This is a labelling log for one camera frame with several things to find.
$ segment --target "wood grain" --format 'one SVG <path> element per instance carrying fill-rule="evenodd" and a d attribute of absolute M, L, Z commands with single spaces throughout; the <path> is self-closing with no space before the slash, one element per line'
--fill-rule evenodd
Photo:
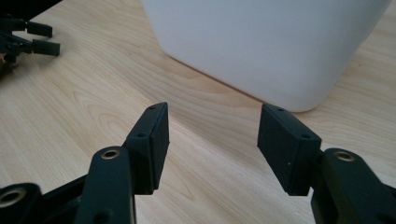
<path fill-rule="evenodd" d="M 22 55 L 1 74 L 0 187 L 85 175 L 166 101 L 171 145 L 160 189 L 136 197 L 138 223 L 314 222 L 310 198 L 287 196 L 256 148 L 262 102 L 164 54 L 139 1 L 63 0 L 34 21 L 54 27 L 61 55 Z M 326 101 L 296 116 L 396 186 L 394 1 Z"/>

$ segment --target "white plastic bin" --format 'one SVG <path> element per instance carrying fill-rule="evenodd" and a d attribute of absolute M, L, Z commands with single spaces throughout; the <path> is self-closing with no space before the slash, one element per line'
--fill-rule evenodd
<path fill-rule="evenodd" d="M 290 111 L 323 101 L 390 0 L 142 0 L 170 56 Z"/>

